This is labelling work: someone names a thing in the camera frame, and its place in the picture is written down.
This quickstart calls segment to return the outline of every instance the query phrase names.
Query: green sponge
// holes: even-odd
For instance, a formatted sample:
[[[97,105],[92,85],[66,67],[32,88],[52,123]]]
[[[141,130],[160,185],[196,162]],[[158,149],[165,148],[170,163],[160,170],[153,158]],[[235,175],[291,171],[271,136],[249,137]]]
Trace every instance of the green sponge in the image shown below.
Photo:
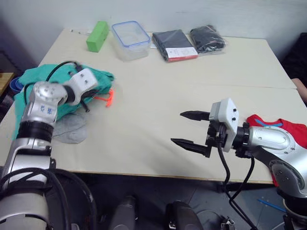
[[[86,40],[88,50],[91,52],[99,52],[109,33],[109,27],[106,22],[97,22],[91,35]]]

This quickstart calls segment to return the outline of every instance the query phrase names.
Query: blue stick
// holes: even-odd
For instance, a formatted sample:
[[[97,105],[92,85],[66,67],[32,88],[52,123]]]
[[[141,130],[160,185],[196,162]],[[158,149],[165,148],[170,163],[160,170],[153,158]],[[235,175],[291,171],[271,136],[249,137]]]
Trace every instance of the blue stick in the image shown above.
[[[277,206],[277,205],[271,204],[271,203],[266,202],[266,201],[264,201],[264,200],[260,200],[260,199],[257,199],[257,200],[258,200],[260,203],[263,203],[263,204],[265,204],[265,205],[268,205],[268,206],[270,206],[270,207],[273,207],[273,208],[275,208],[275,209],[277,209],[277,210],[279,210],[279,211],[286,212],[286,209],[284,209],[284,208],[282,208],[282,207],[279,207],[279,206]]]

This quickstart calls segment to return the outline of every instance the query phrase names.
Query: plastic bag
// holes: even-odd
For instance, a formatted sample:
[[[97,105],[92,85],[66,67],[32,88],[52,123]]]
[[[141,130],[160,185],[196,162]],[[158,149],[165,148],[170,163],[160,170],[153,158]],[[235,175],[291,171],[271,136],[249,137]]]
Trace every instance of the plastic bag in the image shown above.
[[[167,62],[193,59],[198,56],[182,30],[153,33],[153,41]]]
[[[227,44],[212,25],[192,29],[190,37],[199,54],[219,53]]]

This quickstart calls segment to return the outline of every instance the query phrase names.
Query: orange clip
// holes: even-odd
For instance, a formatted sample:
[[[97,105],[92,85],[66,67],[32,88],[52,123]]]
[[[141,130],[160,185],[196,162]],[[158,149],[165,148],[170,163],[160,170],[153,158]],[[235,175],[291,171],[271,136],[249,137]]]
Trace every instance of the orange clip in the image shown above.
[[[103,97],[94,97],[94,98],[107,102],[106,103],[106,107],[110,107],[112,105],[112,103],[113,103],[113,95],[114,95],[114,90],[113,89],[110,89],[109,95],[110,95],[109,98],[103,98]]]

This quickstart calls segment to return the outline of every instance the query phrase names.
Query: teal towel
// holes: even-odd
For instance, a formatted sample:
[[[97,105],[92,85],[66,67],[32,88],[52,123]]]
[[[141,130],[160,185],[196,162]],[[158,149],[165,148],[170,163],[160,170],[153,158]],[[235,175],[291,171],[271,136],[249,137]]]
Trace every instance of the teal towel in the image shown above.
[[[18,81],[22,83],[23,85],[26,85],[31,82],[45,81],[48,74],[55,68],[55,66],[57,65],[47,64],[47,65],[42,65],[37,68],[28,69],[19,78]],[[99,94],[108,93],[112,86],[112,81],[114,80],[113,74],[106,72],[106,71],[92,69],[86,66],[84,66],[84,68],[89,68],[92,71],[92,73],[95,75],[95,77],[97,78],[99,86],[97,86],[96,89],[99,90]],[[57,71],[54,72],[54,74],[52,75],[49,81],[50,82],[56,81],[58,83],[63,83],[65,81],[68,81],[70,79],[70,76],[68,74],[69,71],[76,72],[73,65],[64,65],[60,67],[59,69],[57,69]],[[33,85],[28,87],[27,94],[26,94],[27,99],[32,89],[33,89]],[[13,138],[15,139],[18,134],[19,123],[21,121],[21,118],[23,116],[24,109],[25,109],[24,92],[20,92],[19,94],[16,94],[14,98],[15,98],[16,127],[15,127],[15,133],[13,134]],[[86,98],[84,101],[85,103],[88,103],[91,100],[92,98]],[[76,111],[79,107],[81,107],[80,104],[74,105],[74,106],[63,104],[59,106],[57,120],[61,119],[66,114]]]

